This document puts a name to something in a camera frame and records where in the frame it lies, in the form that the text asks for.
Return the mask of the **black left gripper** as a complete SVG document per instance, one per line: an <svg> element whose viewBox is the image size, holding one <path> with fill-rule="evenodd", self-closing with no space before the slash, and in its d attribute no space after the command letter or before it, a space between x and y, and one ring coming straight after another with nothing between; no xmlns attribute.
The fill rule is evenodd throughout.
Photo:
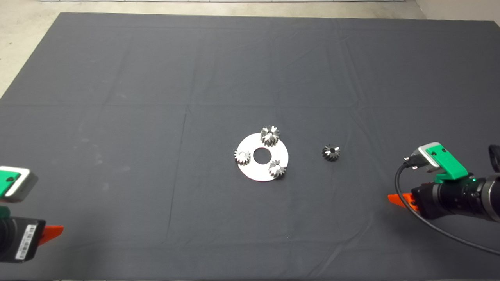
<svg viewBox="0 0 500 281"><path fill-rule="evenodd" d="M0 220L0 262L24 263L34 258L37 248L57 237L63 225L45 225L43 219L9 217Z"/></svg>

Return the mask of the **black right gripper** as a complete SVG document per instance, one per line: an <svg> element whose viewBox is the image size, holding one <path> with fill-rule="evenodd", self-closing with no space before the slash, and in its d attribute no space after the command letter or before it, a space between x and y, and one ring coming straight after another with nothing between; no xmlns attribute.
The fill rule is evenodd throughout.
<svg viewBox="0 0 500 281"><path fill-rule="evenodd" d="M409 206L425 219L438 219L449 215L462 215L477 219L485 218L481 200L484 178L445 180L442 183L425 183L403 193ZM388 200L406 208L398 194L388 194Z"/></svg>

